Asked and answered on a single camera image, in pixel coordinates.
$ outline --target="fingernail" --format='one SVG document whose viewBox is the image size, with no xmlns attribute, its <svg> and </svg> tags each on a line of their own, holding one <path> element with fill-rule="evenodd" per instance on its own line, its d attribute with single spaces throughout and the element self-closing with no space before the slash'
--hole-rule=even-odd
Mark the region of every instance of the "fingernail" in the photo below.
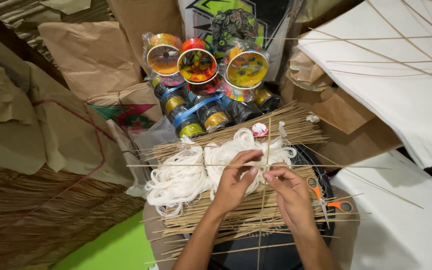
<svg viewBox="0 0 432 270">
<path fill-rule="evenodd" d="M 271 182 L 271 180 L 273 180 L 273 176 L 269 174 L 264 174 L 263 177 L 266 179 L 267 182 Z"/>
<path fill-rule="evenodd" d="M 258 174 L 258 168 L 256 168 L 256 167 L 252 167 L 251 169 L 249 169 L 249 173 L 251 174 L 251 175 L 257 175 Z"/>
</svg>

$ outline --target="orange scissors handle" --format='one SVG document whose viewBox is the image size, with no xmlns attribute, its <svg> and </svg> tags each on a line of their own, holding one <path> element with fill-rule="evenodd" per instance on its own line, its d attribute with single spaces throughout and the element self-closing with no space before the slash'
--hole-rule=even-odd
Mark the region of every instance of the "orange scissors handle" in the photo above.
<svg viewBox="0 0 432 270">
<path fill-rule="evenodd" d="M 353 211 L 354 207 L 349 201 L 340 201 L 340 202 L 330 202 L 328 206 L 333 206 L 339 209 L 339 211 L 344 213 L 350 213 Z"/>
<path fill-rule="evenodd" d="M 308 187 L 316 193 L 316 198 L 321 199 L 321 192 L 319 190 L 319 182 L 318 179 L 316 179 L 313 176 L 309 176 L 306 178 L 306 183 L 308 183 Z"/>
</svg>

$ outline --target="red bottle cap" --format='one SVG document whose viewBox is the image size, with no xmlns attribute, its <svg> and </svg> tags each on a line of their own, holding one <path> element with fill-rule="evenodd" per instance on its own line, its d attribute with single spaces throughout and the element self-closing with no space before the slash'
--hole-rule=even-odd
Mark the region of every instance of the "red bottle cap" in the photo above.
<svg viewBox="0 0 432 270">
<path fill-rule="evenodd" d="M 268 135 L 268 127 L 263 123 L 255 123 L 252 125 L 251 131 L 256 138 L 263 138 Z"/>
</svg>

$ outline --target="red line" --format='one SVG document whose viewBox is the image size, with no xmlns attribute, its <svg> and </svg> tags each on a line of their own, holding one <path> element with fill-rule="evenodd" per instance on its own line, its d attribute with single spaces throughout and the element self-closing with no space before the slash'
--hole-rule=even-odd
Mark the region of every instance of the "red line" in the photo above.
<svg viewBox="0 0 432 270">
<path fill-rule="evenodd" d="M 33 106 L 38 106 L 40 104 L 44 104 L 44 103 L 56 103 L 57 105 L 65 108 L 66 110 L 70 111 L 72 114 L 75 114 L 76 116 L 78 116 L 79 118 L 83 119 L 82 116 L 72 112 L 71 110 L 69 110 L 67 107 L 63 106 L 62 104 L 60 104 L 58 101 L 55 101 L 53 99 L 45 99 L 42 101 L 38 101 L 36 103 L 34 103 Z M 99 170 L 103 164 L 106 162 L 106 158 L 104 156 L 104 151 L 103 151 L 103 144 L 101 143 L 101 139 L 99 138 L 99 132 L 100 129 L 98 129 L 96 126 L 96 124 L 94 123 L 93 119 L 91 118 L 91 115 L 88 112 L 88 109 L 86 106 L 84 106 L 84 109 L 86 110 L 86 113 L 89 116 L 90 121 L 89 124 L 91 124 L 93 127 L 95 127 L 94 129 L 94 133 L 96 134 L 96 140 L 97 140 L 97 144 L 99 146 L 99 153 L 101 154 L 101 163 L 99 163 L 99 165 L 97 165 L 94 169 L 92 169 L 87 175 L 83 176 L 81 179 L 79 179 L 78 181 L 76 181 L 75 183 L 73 183 L 72 185 L 70 185 L 69 187 L 67 187 L 65 190 L 59 192 L 58 194 L 54 195 L 51 199 L 43 202 L 42 204 L 38 205 L 36 208 L 34 208 L 33 210 L 31 210 L 29 213 L 17 218 L 13 223 L 5 226 L 4 228 L 0 229 L 0 233 L 2 233 L 3 231 L 5 231 L 7 228 L 15 225 L 16 223 L 20 222 L 21 220 L 23 220 L 24 218 L 27 218 L 29 215 L 31 215 L 32 213 L 36 212 L 37 210 L 39 210 L 41 207 L 43 207 L 45 204 L 51 202 L 52 200 L 56 199 L 57 197 L 59 197 L 61 194 L 63 194 L 64 192 L 68 191 L 69 189 L 71 189 L 72 187 L 74 187 L 75 185 L 79 184 L 81 181 L 86 180 L 87 178 L 89 178 L 91 175 L 93 175 L 97 170 Z"/>
<path fill-rule="evenodd" d="M 99 126 L 97 126 L 97 125 L 94 123 L 93 120 L 91 120 L 91 121 L 87 120 L 86 118 L 84 118 L 83 116 L 81 116 L 81 115 L 75 113 L 75 112 L 72 111 L 70 108 L 64 106 L 63 104 L 61 104 L 61 103 L 58 102 L 57 100 L 54 100 L 54 99 L 52 99 L 52 98 L 49 98 L 49 99 L 43 99 L 43 100 L 40 100 L 40 101 L 34 102 L 34 103 L 33 103 L 33 107 L 36 107 L 36 106 L 39 106 L 39 105 L 41 105 L 41 104 L 45 104 L 45 103 L 56 103 L 57 105 L 63 107 L 63 109 L 67 110 L 67 111 L 70 112 L 71 114 L 74 114 L 74 115 L 75 115 L 76 117 L 78 117 L 79 119 L 81 119 L 81 120 L 85 121 L 86 123 L 92 125 L 95 129 L 97 129 L 99 132 L 101 132 L 104 136 L 106 136 L 108 139 L 110 139 L 111 141 L 113 141 L 114 143 L 116 143 L 116 140 L 115 140 L 111 135 L 109 135 L 106 131 L 104 131 L 102 128 L 100 128 Z M 91 116 L 89 115 L 89 112 L 88 112 L 88 109 L 86 108 L 86 106 L 83 105 L 83 107 L 84 107 L 84 109 L 86 110 L 86 112 L 88 113 L 89 118 L 91 118 Z"/>
</svg>

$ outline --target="scissors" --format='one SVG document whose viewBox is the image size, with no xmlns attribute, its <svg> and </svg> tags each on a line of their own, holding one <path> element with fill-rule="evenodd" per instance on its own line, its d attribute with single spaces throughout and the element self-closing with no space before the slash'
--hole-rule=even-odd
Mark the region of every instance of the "scissors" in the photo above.
<svg viewBox="0 0 432 270">
<path fill-rule="evenodd" d="M 337 202 L 327 203 L 325 200 L 323 200 L 323 198 L 321 198 L 319 181 L 315 177 L 309 176 L 306 179 L 306 182 L 308 183 L 309 188 L 312 191 L 314 191 L 314 193 L 316 194 L 316 198 L 318 199 L 317 201 L 311 203 L 311 205 L 321 206 L 322 213 L 324 214 L 324 219 L 326 220 L 326 224 L 328 225 L 328 228 L 329 228 L 329 221 L 328 221 L 327 207 L 331 207 L 331 206 L 336 207 L 341 212 L 344 213 L 349 213 L 353 211 L 353 205 L 349 201 L 337 201 Z"/>
</svg>

